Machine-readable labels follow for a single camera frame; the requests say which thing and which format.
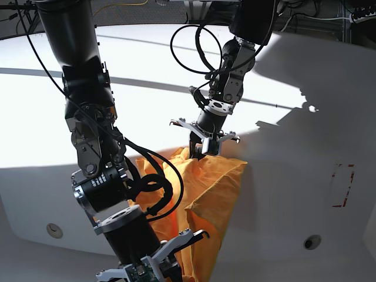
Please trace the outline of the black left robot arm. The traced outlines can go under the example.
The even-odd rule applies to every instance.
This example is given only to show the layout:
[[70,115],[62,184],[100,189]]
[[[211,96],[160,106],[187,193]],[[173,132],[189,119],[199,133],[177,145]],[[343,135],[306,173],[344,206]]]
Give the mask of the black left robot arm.
[[200,46],[200,34],[205,24],[196,28],[195,45],[200,59],[207,66],[204,73],[209,86],[204,97],[200,88],[191,86],[190,93],[200,114],[196,121],[186,122],[184,118],[171,121],[172,124],[190,130],[189,157],[202,159],[218,156],[222,144],[227,140],[239,142],[235,132],[222,130],[226,118],[231,115],[244,92],[244,77],[252,70],[256,56],[269,42],[273,25],[278,17],[278,1],[239,1],[236,5],[229,31],[233,39],[224,44],[220,51],[220,65],[212,67],[204,57]]

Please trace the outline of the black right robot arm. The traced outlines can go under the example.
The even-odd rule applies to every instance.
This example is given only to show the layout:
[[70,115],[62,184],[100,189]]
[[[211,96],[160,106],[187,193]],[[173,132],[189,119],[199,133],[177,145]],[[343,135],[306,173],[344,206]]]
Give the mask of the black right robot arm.
[[[182,281],[176,253],[207,236],[204,230],[181,231],[161,241],[151,223],[173,186],[157,164],[160,155],[135,146],[114,125],[117,117],[109,72],[102,63],[89,1],[36,1],[53,54],[62,68],[65,120],[79,170],[72,175],[74,197],[119,259],[116,268],[97,273],[98,281]],[[126,157],[135,147],[154,167],[141,176]]]

